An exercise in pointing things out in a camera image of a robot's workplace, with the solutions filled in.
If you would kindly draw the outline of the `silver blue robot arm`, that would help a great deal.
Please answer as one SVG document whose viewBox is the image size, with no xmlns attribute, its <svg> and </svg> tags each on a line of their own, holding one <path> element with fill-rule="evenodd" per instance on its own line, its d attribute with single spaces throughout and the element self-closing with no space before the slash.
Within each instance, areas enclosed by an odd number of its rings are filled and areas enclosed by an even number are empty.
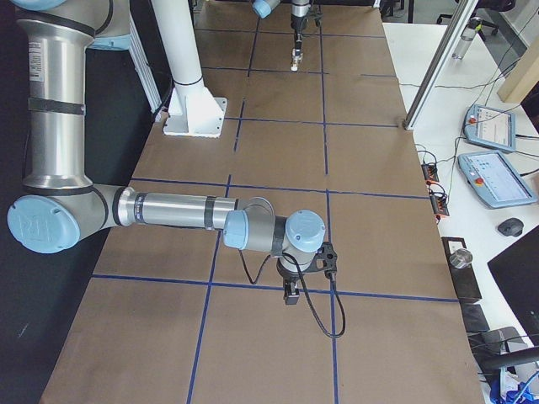
<svg viewBox="0 0 539 404">
<path fill-rule="evenodd" d="M 254 12 L 262 19 L 269 16 L 280 4 L 278 0 L 255 0 L 252 3 Z M 307 0 L 291 1 L 291 28 L 294 31 L 294 46 L 291 51 L 291 70 L 296 71 L 302 61 L 303 30 L 307 26 L 311 2 Z"/>
<path fill-rule="evenodd" d="M 132 224 L 220 231 L 226 246 L 276 258 L 284 300 L 307 294 L 305 274 L 332 253 L 323 219 L 310 210 L 277 216 L 267 199 L 156 194 L 94 183 L 85 173 L 85 52 L 131 43 L 127 1 L 18 1 L 29 40 L 31 170 L 26 195 L 8 210 L 13 237 L 58 253 L 105 228 Z"/>
</svg>

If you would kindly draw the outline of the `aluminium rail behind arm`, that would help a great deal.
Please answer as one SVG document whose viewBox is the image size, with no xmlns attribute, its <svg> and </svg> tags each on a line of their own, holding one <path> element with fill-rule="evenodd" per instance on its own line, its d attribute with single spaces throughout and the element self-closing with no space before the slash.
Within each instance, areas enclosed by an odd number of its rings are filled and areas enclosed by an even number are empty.
<svg viewBox="0 0 539 404">
<path fill-rule="evenodd" d="M 152 70 L 144 51 L 140 36 L 136 29 L 136 24 L 132 16 L 130 16 L 131 43 L 129 52 L 134 64 L 136 73 L 140 79 L 143 91 L 147 97 L 150 110 L 153 114 L 160 110 L 162 102 L 161 96 L 157 89 Z"/>
</svg>

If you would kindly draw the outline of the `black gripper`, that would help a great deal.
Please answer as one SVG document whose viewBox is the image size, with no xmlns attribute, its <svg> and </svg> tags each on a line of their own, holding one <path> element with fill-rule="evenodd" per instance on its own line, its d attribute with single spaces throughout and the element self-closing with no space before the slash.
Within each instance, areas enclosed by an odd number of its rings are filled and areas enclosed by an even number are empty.
<svg viewBox="0 0 539 404">
<path fill-rule="evenodd" d="M 284 302 L 286 305 L 296 305 L 299 301 L 300 292 L 297 284 L 300 282 L 300 277 L 297 271 L 279 266 L 279 274 L 283 279 L 284 285 Z"/>
<path fill-rule="evenodd" d="M 294 47 L 292 49 L 292 58 L 301 59 L 302 58 L 302 35 L 303 30 L 306 27 L 306 17 L 305 16 L 296 16 L 295 14 L 291 15 L 291 28 L 294 30 Z"/>
</svg>

